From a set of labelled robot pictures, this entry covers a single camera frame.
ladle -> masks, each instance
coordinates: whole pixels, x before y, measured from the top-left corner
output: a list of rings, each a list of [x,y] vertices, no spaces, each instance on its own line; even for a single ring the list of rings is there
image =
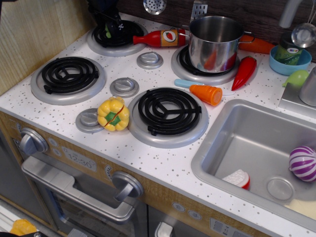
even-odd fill
[[[316,0],[307,23],[300,24],[292,31],[292,41],[300,48],[307,48],[316,42],[316,27],[312,24],[316,11],[314,12]]]

light blue handle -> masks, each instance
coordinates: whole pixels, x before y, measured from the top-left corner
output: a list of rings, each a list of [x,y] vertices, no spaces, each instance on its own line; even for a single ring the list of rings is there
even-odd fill
[[[180,87],[184,87],[184,88],[189,88],[191,85],[204,85],[203,83],[200,83],[200,82],[183,80],[183,79],[174,80],[174,84],[176,86],[180,86]]]

blue bowl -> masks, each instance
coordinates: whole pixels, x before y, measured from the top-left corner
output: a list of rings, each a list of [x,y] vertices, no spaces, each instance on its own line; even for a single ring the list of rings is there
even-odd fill
[[[286,64],[280,63],[274,59],[275,54],[277,52],[277,47],[278,46],[275,46],[274,48],[271,49],[270,59],[269,59],[270,67],[277,73],[289,76],[297,70],[306,70],[312,61],[311,54],[308,53],[305,49],[303,49],[297,65],[286,65]]]

black burner coil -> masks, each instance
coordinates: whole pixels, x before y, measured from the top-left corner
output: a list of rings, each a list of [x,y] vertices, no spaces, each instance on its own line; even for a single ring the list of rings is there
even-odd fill
[[[47,94],[79,91],[99,78],[99,71],[88,59],[81,57],[57,58],[41,72]]]
[[[195,75],[195,76],[206,76],[206,77],[217,77],[221,75],[225,75],[228,73],[231,69],[226,70],[221,73],[207,73],[203,72],[199,69],[197,69],[195,66],[193,66],[190,55],[189,55],[189,46],[185,46],[179,53],[179,62],[181,66],[188,71],[189,73]]]
[[[153,136],[181,134],[195,127],[201,106],[188,93],[173,88],[148,90],[138,102],[141,119]]]
[[[134,22],[122,21],[126,34],[121,36],[112,36],[107,38],[106,30],[97,26],[93,31],[95,41],[103,47],[118,47],[127,45],[133,42],[133,36],[143,36],[144,31]]]

toy purple onion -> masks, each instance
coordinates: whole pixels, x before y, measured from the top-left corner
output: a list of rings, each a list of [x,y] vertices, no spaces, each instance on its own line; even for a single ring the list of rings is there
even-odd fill
[[[300,146],[290,154],[290,170],[305,182],[316,181],[316,151],[310,147]]]

